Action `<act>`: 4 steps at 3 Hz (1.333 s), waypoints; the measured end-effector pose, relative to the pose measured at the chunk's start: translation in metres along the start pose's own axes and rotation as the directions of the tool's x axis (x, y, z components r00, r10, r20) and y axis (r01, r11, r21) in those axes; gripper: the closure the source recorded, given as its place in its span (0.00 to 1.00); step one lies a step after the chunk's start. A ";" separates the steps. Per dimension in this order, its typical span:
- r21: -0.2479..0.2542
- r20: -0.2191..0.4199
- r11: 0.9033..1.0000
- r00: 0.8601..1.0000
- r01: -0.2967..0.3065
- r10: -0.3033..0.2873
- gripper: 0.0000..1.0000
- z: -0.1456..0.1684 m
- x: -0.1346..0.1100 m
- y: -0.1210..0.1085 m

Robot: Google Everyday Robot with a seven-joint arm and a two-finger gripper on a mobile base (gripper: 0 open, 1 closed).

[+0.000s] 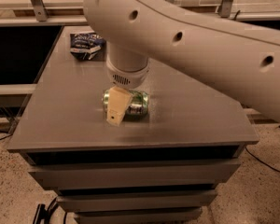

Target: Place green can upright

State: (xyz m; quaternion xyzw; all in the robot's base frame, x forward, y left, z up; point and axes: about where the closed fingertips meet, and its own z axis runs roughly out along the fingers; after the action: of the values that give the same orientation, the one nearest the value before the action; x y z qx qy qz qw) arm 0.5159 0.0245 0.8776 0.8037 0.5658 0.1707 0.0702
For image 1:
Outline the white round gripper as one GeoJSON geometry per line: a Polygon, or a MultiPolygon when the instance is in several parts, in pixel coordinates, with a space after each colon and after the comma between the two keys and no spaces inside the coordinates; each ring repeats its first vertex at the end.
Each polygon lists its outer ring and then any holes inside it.
{"type": "Polygon", "coordinates": [[[144,82],[149,65],[145,63],[145,66],[138,71],[122,71],[112,62],[107,61],[106,70],[110,81],[116,85],[109,90],[106,120],[111,125],[120,126],[133,98],[127,90],[137,88],[144,82]]]}

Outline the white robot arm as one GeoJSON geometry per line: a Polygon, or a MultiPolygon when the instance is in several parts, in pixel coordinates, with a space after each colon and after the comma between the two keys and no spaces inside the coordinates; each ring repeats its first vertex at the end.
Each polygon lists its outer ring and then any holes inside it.
{"type": "Polygon", "coordinates": [[[280,123],[280,31],[165,0],[84,0],[83,11],[116,85],[139,86],[152,58],[280,123]]]}

